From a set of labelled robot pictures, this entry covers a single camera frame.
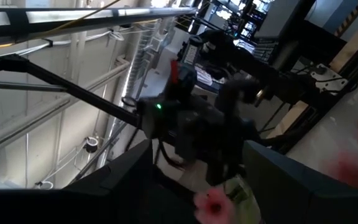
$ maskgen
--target ceiling pipe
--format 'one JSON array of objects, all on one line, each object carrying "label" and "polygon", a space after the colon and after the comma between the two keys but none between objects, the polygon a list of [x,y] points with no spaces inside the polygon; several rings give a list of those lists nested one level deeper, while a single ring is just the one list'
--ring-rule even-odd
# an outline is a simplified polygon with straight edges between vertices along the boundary
[{"label": "ceiling pipe", "polygon": [[41,39],[55,35],[132,24],[164,17],[195,14],[197,8],[108,8],[66,28],[48,32],[95,10],[97,9],[0,8],[0,47],[9,46],[29,39]]},{"label": "ceiling pipe", "polygon": [[[88,91],[95,91],[101,88],[106,83],[111,82],[123,75],[129,67],[129,62],[122,59],[122,56],[118,57],[117,60],[123,64],[114,68],[110,72],[100,76],[98,79],[96,79],[84,88]],[[31,130],[46,122],[53,116],[59,114],[69,106],[76,103],[78,100],[79,99],[74,98],[70,95],[65,95],[60,99],[55,100],[54,102],[51,102],[48,105],[44,106],[43,109],[31,113],[28,116],[16,121],[14,124],[0,130],[0,149],[12,143],[19,137],[25,135],[26,133],[30,132]]]}]

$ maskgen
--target metal bracket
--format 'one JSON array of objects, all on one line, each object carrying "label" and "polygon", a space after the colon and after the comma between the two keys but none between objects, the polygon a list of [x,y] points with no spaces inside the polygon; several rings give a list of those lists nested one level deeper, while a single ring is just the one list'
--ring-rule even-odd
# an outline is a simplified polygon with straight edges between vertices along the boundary
[{"label": "metal bracket", "polygon": [[337,95],[347,85],[345,78],[325,65],[319,64],[317,68],[311,76],[316,80],[316,87],[320,89],[320,92],[327,91],[332,95]]}]

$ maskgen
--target caution stripe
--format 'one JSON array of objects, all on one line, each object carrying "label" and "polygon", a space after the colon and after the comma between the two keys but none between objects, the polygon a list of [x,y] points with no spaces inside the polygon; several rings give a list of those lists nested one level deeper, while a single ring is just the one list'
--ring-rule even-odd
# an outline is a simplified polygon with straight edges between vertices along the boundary
[{"label": "caution stripe", "polygon": [[341,37],[346,30],[352,25],[352,23],[357,19],[358,16],[358,5],[355,9],[346,17],[345,21],[341,24],[341,26],[336,29],[334,35],[336,37]]}]

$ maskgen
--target wooden board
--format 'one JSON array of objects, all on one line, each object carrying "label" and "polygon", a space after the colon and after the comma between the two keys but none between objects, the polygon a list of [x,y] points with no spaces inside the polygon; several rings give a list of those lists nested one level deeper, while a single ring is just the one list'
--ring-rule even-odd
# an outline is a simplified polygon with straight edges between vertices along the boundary
[{"label": "wooden board", "polygon": [[[352,39],[343,47],[343,49],[336,55],[331,62],[331,69],[335,72],[339,72],[346,62],[355,54],[358,50],[358,31],[353,35]],[[280,134],[283,134],[288,128],[296,121],[296,119],[307,109],[308,105],[304,102],[298,102],[294,107],[284,116],[281,122],[276,128],[267,136],[267,138],[273,138]]]}]

